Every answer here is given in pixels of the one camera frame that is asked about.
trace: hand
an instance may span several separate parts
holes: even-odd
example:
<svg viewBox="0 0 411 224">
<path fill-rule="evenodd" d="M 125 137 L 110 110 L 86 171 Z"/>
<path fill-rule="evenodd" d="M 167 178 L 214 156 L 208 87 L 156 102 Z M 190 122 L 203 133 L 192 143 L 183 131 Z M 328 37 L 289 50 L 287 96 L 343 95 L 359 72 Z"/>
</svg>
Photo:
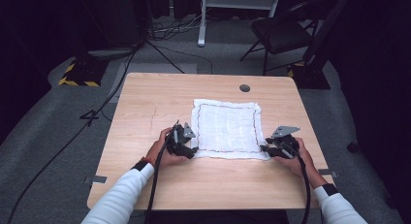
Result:
<svg viewBox="0 0 411 224">
<path fill-rule="evenodd" d="M 305 170 L 308 175 L 309 183 L 313 188 L 317 188 L 327 183 L 327 181 L 318 173 L 317 169 L 314 167 L 314 162 L 312 161 L 311 155 L 305 148 L 302 139 L 296 138 L 297 143 L 299 143 L 300 149 L 299 154 L 304 161 Z M 288 167 L 293 173 L 298 176 L 302 176 L 301 164 L 297 157 L 293 159 L 285 159 L 279 156 L 274 157 L 274 160 L 278 163 Z"/>
<path fill-rule="evenodd" d="M 161 147 L 164 145 L 164 142 L 166 141 L 167 134 L 169 134 L 170 131 L 172 130 L 173 130 L 173 127 L 169 127 L 161 131 L 160 137 L 158 138 L 157 141 L 154 142 L 151 149 L 147 152 L 147 156 L 145 156 L 145 158 L 150 159 L 153 162 L 157 160 L 158 153 L 160 152 Z M 188 158 L 186 158 L 185 156 L 171 155 L 165 149 L 163 152 L 163 156 L 161 158 L 160 167 L 166 167 L 171 164 L 176 164 L 176 163 L 184 162 L 187 160 Z"/>
</svg>

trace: white long sleeve shirt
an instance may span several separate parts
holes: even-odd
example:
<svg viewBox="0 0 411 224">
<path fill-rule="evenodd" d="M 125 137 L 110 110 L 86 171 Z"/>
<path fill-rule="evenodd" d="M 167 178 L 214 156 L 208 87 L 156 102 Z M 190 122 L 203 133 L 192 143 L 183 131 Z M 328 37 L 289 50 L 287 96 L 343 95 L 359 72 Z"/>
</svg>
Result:
<svg viewBox="0 0 411 224">
<path fill-rule="evenodd" d="M 121 224 L 127 223 L 137 199 L 154 173 L 154 168 L 146 164 L 141 171 L 132 169 L 124 174 L 91 209 L 81 222 L 83 224 Z M 351 204 L 340 193 L 329 194 L 323 186 L 314 189 L 314 193 L 324 213 L 326 223 L 366 223 Z"/>
</svg>

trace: black wristband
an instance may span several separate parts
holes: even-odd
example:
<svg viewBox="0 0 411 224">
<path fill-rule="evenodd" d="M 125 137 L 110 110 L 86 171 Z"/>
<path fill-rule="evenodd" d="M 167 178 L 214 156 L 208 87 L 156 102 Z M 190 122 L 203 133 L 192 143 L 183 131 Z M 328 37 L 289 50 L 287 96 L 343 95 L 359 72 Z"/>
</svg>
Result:
<svg viewBox="0 0 411 224">
<path fill-rule="evenodd" d="M 324 191 L 326 191 L 326 193 L 329 196 L 332 196 L 332 195 L 338 193 L 338 190 L 336 189 L 336 187 L 332 183 L 324 184 L 323 188 L 324 188 Z"/>
<path fill-rule="evenodd" d="M 137 169 L 137 170 L 139 170 L 140 172 L 142 171 L 142 169 L 145 167 L 145 165 L 147 165 L 148 164 L 148 162 L 147 161 L 139 161 L 133 168 L 131 168 L 131 169 Z"/>
</svg>

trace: person's left hand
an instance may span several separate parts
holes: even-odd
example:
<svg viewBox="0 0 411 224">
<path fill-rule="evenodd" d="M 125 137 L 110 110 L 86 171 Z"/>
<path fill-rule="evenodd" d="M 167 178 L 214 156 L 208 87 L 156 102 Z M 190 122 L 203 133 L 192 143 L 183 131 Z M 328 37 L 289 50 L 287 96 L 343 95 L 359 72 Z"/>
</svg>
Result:
<svg viewBox="0 0 411 224">
<path fill-rule="evenodd" d="M 147 152 L 147 156 L 145 156 L 146 159 L 151 160 L 152 162 L 155 162 L 157 160 L 158 153 L 160 152 L 161 147 L 163 146 L 164 142 L 166 141 L 167 134 L 170 133 L 170 131 L 173 130 L 173 127 L 169 127 L 167 129 L 164 129 L 160 133 L 160 137 L 158 138 L 157 141 L 154 142 L 153 146 L 151 149 Z M 176 156 L 176 155 L 171 155 L 169 152 L 165 149 L 163 152 L 163 156 L 161 158 L 160 162 L 160 167 L 166 167 L 171 164 L 176 164 L 180 162 L 187 161 L 188 158 L 185 156 Z"/>
</svg>

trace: white towel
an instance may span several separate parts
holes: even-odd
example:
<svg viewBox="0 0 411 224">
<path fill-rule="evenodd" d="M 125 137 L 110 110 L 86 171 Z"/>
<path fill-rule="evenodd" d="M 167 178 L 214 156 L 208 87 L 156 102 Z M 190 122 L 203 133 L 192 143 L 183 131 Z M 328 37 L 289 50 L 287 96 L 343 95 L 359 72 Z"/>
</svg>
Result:
<svg viewBox="0 0 411 224">
<path fill-rule="evenodd" d="M 198 147 L 195 157 L 269 160 L 260 149 L 266 144 L 261 129 L 261 108 L 256 103 L 194 100 L 191 129 Z"/>
</svg>

